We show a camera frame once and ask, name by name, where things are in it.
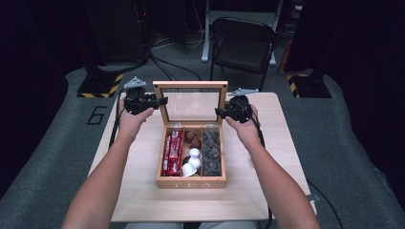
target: dark textured item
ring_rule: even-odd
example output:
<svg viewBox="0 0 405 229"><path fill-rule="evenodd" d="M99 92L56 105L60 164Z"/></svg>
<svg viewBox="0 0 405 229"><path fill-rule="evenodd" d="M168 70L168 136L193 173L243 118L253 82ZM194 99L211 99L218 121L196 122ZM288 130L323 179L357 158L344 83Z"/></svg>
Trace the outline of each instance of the dark textured item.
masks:
<svg viewBox="0 0 405 229"><path fill-rule="evenodd" d="M222 175L220 132L206 130L202 133L202 172L205 177Z"/></svg>

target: dark background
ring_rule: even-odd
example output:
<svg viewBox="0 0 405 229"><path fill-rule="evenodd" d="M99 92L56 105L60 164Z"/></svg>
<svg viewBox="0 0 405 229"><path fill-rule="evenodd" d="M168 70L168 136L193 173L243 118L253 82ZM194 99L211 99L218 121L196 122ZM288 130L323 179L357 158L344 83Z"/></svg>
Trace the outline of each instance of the dark background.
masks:
<svg viewBox="0 0 405 229"><path fill-rule="evenodd" d="M139 52L142 42L138 21L128 8L123 9L127 14L122 13L122 17L112 17L117 21L111 22L116 30L111 33L121 34L120 39L111 37L107 44L100 41L100 35L107 29L94 30L94 14L111 7L103 5L107 1L97 2L105 8L94 12L91 8L94 1L2 1L1 196L30 158L63 102L67 73L85 67L83 63L104 65L109 58L117 57L131 62L144 54ZM151 7L155 10L150 15L156 25L153 30L170 35L170 30L159 28L159 21L177 9L178 17L173 19L188 24L173 24L176 26L172 30L178 30L175 39L184 42L187 30L196 30L196 21L189 14L194 9L190 8L190 1L186 2L182 5L184 1L177 1L180 5L170 5L175 6L173 9L166 6L166 12L161 13ZM229 10L247 10L246 6L262 10L266 1L258 1L257 6L234 2L238 4L228 6ZM203 22L204 2L196 0L196 6ZM390 181L402 207L405 206L405 156L401 147L405 126L400 112L405 104L401 94L404 7L401 1L306 1L287 65L288 71L303 71L324 64L322 60L332 60L326 73L342 88L352 129L374 165ZM126 27L132 30L124 30L127 35L120 33Z"/></svg>

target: electrical cord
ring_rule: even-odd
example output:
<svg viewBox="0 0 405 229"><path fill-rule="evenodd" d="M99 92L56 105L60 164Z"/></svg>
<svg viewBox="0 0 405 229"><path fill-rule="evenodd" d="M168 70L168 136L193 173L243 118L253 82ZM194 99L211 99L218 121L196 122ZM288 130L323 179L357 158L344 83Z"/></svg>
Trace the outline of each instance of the electrical cord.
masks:
<svg viewBox="0 0 405 229"><path fill-rule="evenodd" d="M116 140L116 133L117 133L117 128L119 126L119 119L121 118L122 113L124 112L125 108L121 111L121 113L119 112L119 100L121 98L121 94L124 91L124 89L121 89L117 95L117 105L116 105L116 120L114 121L114 126L113 126L113 131L111 133L111 137L110 137L110 144L108 145L108 148L110 149L110 147L113 145L114 141Z"/></svg>
<svg viewBox="0 0 405 229"><path fill-rule="evenodd" d="M203 41L203 26L202 26L202 22L200 21L199 14L197 13L197 8L196 8L196 2L195 2L195 0L193 0L193 7L194 7L194 12L196 13L197 20L199 21L201 37L200 37L200 41L199 41L196 45L194 45L194 46L186 46L186 47L189 48L189 49L194 49L194 48L196 48L196 47L199 46L199 45L202 43L202 41Z"/></svg>
<svg viewBox="0 0 405 229"><path fill-rule="evenodd" d="M155 65L161 69L162 72L164 72L164 74L169 78L170 81L173 81L172 77L176 80L178 80L178 78L176 78L176 76L174 76L173 74L171 74L169 71L167 71L162 65L161 63L159 63L156 59L151 58L151 60L155 63Z"/></svg>
<svg viewBox="0 0 405 229"><path fill-rule="evenodd" d="M246 113L246 115L248 116L248 118L249 118L250 120L252 120L253 124L256 126L257 133L258 133L259 138L260 138L260 142L262 143L263 147L266 147L266 145L265 145L265 138L263 137L262 130L260 130L259 117L256 115L256 113L254 113L254 112L251 110L251 108L250 108L250 110L251 110L251 112L252 112L252 114L250 114L250 112L247 110L247 108L244 107L244 106L242 106L242 105L241 105L240 103L238 103L238 102L232 101L232 104L236 104L236 105L238 105L240 108L242 108L242 110ZM268 209L268 221L267 221L267 224L266 224L266 226L265 226L265 229L268 229L268 228L270 227L272 221L273 221L273 214L272 214L272 212L271 212L270 207L267 207L267 209Z"/></svg>
<svg viewBox="0 0 405 229"><path fill-rule="evenodd" d="M333 207L333 205L330 203L330 201L327 199L327 197L321 192L321 190L319 190L319 189L318 189L312 182L310 182L308 179L307 179L307 183L310 184L310 186L312 186L312 187L322 196L322 198L323 198L324 200L327 201L328 205L330 206L331 210L333 211L334 215L336 216L336 219L337 219L337 221L338 221L338 223L339 223L340 228L343 229L342 220L340 219L339 215L337 215L336 210L334 209L334 207Z"/></svg>
<svg viewBox="0 0 405 229"><path fill-rule="evenodd" d="M161 63L164 63L164 64L168 64L168 65L171 65L171 66L174 66L174 67L176 67L176 68L179 68L179 69L181 69L181 70L184 70L184 71L187 71L187 72L190 72L190 73L193 73L194 75L196 75L197 76L197 78L200 80L200 81L202 81L202 79L200 78L200 76L197 74L197 73L195 73L195 72L193 72L193 71L191 71L191 70L189 70L189 69L187 69L187 68L185 68L185 67L182 67L182 66L179 66L179 65L176 65L176 64L173 64L173 63L170 63L170 62L168 62L168 61L165 61L165 60L163 60L163 59L160 59L160 58L158 58L158 57L155 57L153 54L149 54L149 58L152 60L152 61L154 61L154 63L155 64L157 64L157 62L159 61L159 62L161 62Z"/></svg>
<svg viewBox="0 0 405 229"><path fill-rule="evenodd" d="M187 41L186 43L196 43L196 42L200 42L200 41ZM179 42L173 42L173 43L167 43L167 44L159 45L157 47L152 48L151 50L156 50L156 49L160 49L160 48L164 48L164 47L172 46L172 45L179 45Z"/></svg>
<svg viewBox="0 0 405 229"><path fill-rule="evenodd" d="M238 102L234 102L233 104L236 104L236 105L238 105L239 107L241 107L241 108L245 111L245 113L247 114L247 116L249 117L249 119L251 119L251 120L253 121L254 125L256 126L256 128L257 128L257 130L258 130L259 138L260 138L260 140L261 140L261 142L262 142L262 145L263 145L264 147L266 147L266 146L265 146L264 137L263 137L263 133L262 133L262 131L260 130L260 122L259 122L258 116L252 111L252 114L253 114L253 115L255 116L255 118L257 119L257 121L256 121L256 120L253 118L253 115L251 115L251 114L247 111L247 109L244 108L241 104L239 104ZM336 216L336 219L337 219L337 221L338 221L338 223L339 223L340 228L343 229L342 220L340 219L339 215L337 214L336 210L334 209L333 205L330 203L330 201L328 200L328 198L321 192L321 190L319 190L318 187L316 187L316 186L315 186L311 181L309 181L308 179L307 179L307 183L308 183L309 185L311 185L311 186L322 196L322 198L328 203L328 205L330 206L330 208L331 208L331 210L333 211L334 215ZM270 210L270 208L268 208L268 211L269 211L269 221L267 222L267 225L266 225L266 227L265 227L266 229L267 229L267 228L269 227L269 225L271 224L271 220L270 220L270 218L271 218L271 210Z"/></svg>

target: yellow and black tape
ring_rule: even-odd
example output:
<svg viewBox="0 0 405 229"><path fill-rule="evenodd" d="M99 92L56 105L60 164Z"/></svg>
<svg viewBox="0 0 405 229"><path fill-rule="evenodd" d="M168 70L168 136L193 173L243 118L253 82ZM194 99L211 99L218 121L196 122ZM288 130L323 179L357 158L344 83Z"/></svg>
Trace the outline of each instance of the yellow and black tape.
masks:
<svg viewBox="0 0 405 229"><path fill-rule="evenodd" d="M123 77L123 74L118 75L117 78L114 80L114 82L112 81L111 86L106 86L105 92L102 92L102 93L92 93L92 92L80 93L80 92L77 92L77 97L88 97L88 98L92 98L92 97L112 97L112 96L114 96L114 94L118 90L118 86L119 86L119 83L122 80L122 77Z"/></svg>
<svg viewBox="0 0 405 229"><path fill-rule="evenodd" d="M300 95L298 94L298 91L297 91L297 87L295 86L294 81L291 79L295 75L303 76L303 77L308 76L308 75L307 74L296 74L296 73L287 75L287 80L288 80L289 88L291 89L292 95L294 97L300 97Z"/></svg>

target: wooden table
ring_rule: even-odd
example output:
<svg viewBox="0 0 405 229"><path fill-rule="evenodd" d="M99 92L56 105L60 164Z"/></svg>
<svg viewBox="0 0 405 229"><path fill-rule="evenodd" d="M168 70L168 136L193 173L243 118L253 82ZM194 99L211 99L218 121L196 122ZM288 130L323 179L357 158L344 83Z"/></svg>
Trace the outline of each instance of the wooden table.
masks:
<svg viewBox="0 0 405 229"><path fill-rule="evenodd" d="M276 94L247 95L259 111L267 150L298 182L309 187ZM108 150L113 108L90 171ZM159 111L143 123L130 154L112 221L224 221L267 219L267 205L250 156L224 122L225 189L159 189L156 183L163 122Z"/></svg>

